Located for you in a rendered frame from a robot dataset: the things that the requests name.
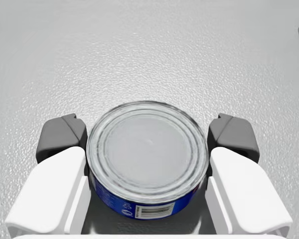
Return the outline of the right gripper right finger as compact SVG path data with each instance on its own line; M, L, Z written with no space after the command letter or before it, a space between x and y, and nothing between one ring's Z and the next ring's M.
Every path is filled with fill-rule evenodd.
M220 113L208 129L206 202L219 235L288 235L293 220L264 169L252 125Z

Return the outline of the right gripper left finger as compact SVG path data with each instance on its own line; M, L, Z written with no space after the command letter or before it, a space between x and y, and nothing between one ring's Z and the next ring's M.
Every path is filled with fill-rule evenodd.
M86 143L86 125L74 113L43 125L37 165L5 220L11 236L81 234L90 203Z

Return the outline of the blue can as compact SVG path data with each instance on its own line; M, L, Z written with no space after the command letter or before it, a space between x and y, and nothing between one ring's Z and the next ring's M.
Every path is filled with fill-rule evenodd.
M182 211L206 178L206 138L186 112L136 101L106 112L92 127L86 156L93 188L116 213L157 220Z

